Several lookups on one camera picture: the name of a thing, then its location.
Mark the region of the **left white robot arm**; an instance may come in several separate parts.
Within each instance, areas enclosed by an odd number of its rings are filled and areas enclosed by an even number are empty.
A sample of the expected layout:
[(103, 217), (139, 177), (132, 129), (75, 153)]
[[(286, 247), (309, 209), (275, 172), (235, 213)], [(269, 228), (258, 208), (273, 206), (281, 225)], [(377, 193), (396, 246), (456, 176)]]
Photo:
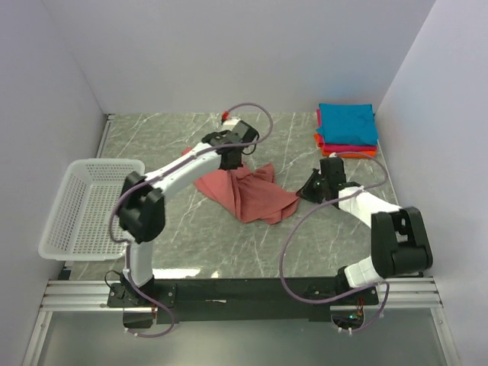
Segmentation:
[(241, 167), (243, 150), (260, 137), (239, 118), (223, 126), (168, 165), (146, 174), (132, 172), (125, 179), (115, 215), (128, 245), (123, 269), (128, 282), (125, 297), (134, 306), (144, 306), (152, 299), (153, 240), (165, 228), (165, 205), (199, 178)]

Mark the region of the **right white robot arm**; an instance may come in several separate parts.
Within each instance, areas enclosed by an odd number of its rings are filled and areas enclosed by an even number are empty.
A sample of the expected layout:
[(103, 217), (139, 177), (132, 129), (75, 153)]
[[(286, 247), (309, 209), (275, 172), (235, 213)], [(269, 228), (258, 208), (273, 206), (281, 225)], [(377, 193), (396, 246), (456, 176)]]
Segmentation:
[(354, 303), (367, 284), (432, 267), (433, 254), (420, 210), (391, 204), (348, 181), (340, 157), (321, 159), (297, 196), (314, 204), (331, 201), (371, 231), (370, 254), (340, 268), (335, 276), (335, 297), (341, 303)]

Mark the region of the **salmon pink t shirt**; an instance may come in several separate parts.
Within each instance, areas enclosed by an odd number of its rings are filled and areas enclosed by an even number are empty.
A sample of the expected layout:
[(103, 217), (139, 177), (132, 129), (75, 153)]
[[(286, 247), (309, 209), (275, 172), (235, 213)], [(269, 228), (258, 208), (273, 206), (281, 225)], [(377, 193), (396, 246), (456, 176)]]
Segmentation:
[(296, 193), (276, 183), (271, 163), (255, 171), (247, 165), (229, 171), (218, 169), (194, 181), (194, 186), (240, 223), (280, 223), (297, 211), (300, 202)]

